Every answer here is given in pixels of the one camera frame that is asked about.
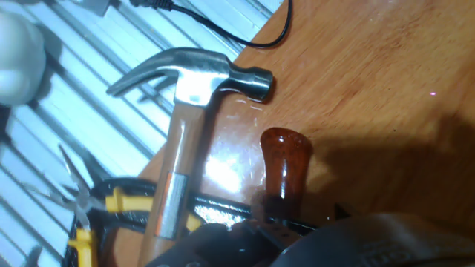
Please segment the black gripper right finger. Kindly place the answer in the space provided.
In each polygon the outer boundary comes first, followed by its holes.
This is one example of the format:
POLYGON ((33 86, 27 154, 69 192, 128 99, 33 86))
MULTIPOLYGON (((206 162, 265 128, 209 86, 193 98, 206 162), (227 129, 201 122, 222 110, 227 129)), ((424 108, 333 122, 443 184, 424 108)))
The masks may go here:
POLYGON ((410 214, 338 220, 286 248, 273 266, 473 266, 474 238, 410 214))

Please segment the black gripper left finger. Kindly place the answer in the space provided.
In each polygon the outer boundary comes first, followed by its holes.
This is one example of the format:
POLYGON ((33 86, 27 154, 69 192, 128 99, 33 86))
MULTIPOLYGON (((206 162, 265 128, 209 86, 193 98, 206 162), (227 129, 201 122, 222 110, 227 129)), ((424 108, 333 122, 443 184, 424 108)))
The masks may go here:
POLYGON ((146 266, 270 266, 296 241, 297 234, 280 224, 244 221, 232 229, 206 224, 146 266))

